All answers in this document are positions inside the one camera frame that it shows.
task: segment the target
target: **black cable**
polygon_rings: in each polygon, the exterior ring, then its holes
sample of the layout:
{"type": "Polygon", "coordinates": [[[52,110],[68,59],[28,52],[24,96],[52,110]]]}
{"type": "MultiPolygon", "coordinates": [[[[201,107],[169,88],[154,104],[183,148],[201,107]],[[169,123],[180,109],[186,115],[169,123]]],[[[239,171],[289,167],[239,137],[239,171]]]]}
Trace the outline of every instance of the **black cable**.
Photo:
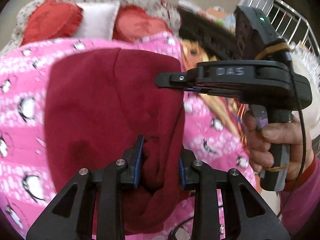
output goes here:
{"type": "Polygon", "coordinates": [[[176,235],[177,231],[179,230],[179,228],[182,227],[185,223],[188,223],[193,218],[194,218],[194,216],[190,217],[190,218],[182,221],[180,224],[178,224],[173,230],[170,231],[167,240],[176,240],[175,235],[176,235]]]}
{"type": "Polygon", "coordinates": [[[290,73],[290,78],[292,81],[292,86],[293,86],[293,91],[294,91],[294,96],[296,98],[297,101],[297,105],[298,105],[298,112],[299,112],[299,118],[300,118],[300,124],[301,124],[301,132],[302,132],[302,146],[303,146],[303,151],[302,151],[302,161],[301,161],[301,166],[300,166],[300,170],[298,173],[298,176],[293,184],[293,189],[290,192],[289,196],[287,197],[286,201],[284,202],[282,208],[280,209],[277,217],[279,218],[283,212],[284,207],[286,206],[286,204],[288,203],[288,200],[290,199],[290,197],[292,196],[292,193],[296,190],[297,188],[297,182],[298,179],[300,178],[300,176],[303,173],[303,169],[304,169],[304,165],[306,162],[306,157],[307,157],[307,139],[306,139],[306,128],[304,126],[304,120],[303,120],[303,114],[302,114],[302,107],[301,107],[301,103],[298,97],[298,91],[297,91],[297,87],[296,87],[296,83],[294,80],[294,75],[293,75],[293,66],[292,66],[292,61],[290,62],[289,67],[289,73],[290,73]]]}

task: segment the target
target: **metal railing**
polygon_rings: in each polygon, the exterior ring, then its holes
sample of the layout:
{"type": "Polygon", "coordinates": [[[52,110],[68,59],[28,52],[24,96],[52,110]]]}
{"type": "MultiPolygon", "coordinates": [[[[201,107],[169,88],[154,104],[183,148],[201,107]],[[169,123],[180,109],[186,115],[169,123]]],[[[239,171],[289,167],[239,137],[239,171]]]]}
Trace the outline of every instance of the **metal railing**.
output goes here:
{"type": "Polygon", "coordinates": [[[281,0],[245,0],[244,5],[261,9],[271,24],[288,44],[301,43],[320,58],[320,49],[315,35],[307,21],[295,9],[281,0]]]}

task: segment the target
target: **triangular cutout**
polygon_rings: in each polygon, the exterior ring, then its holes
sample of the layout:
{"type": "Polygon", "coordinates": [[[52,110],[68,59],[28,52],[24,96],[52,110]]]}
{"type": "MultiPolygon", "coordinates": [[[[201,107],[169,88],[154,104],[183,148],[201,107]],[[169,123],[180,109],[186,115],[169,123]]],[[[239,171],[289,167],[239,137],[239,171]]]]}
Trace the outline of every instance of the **triangular cutout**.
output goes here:
{"type": "Polygon", "coordinates": [[[53,208],[52,213],[61,217],[70,217],[73,203],[75,201],[78,185],[74,184],[61,200],[53,208]]]}
{"type": "Polygon", "coordinates": [[[264,215],[266,213],[265,209],[260,205],[260,203],[254,198],[254,196],[244,185],[240,185],[240,191],[247,217],[253,218],[256,216],[264,215]]]}

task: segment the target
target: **red cuff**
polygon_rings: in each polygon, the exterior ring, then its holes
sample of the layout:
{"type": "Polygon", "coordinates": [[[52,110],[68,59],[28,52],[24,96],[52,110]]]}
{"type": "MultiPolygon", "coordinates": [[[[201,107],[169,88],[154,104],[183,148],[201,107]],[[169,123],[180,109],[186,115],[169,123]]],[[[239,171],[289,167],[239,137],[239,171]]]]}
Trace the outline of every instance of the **red cuff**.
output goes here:
{"type": "MultiPolygon", "coordinates": [[[[309,179],[309,177],[311,176],[315,168],[316,168],[316,156],[313,158],[311,165],[301,174],[300,178],[298,179],[297,186],[296,186],[297,188],[302,186],[309,179]]],[[[286,181],[286,184],[284,186],[284,191],[292,191],[294,184],[295,184],[295,180],[286,181]]]]}

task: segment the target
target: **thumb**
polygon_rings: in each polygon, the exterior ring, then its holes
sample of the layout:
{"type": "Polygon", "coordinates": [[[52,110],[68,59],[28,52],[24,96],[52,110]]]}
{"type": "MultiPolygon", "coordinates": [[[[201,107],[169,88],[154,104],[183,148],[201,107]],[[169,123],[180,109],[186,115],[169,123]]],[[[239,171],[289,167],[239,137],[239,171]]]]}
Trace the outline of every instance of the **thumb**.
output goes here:
{"type": "Polygon", "coordinates": [[[262,128],[261,134],[267,142],[301,144],[302,132],[299,123],[271,123],[262,128]]]}

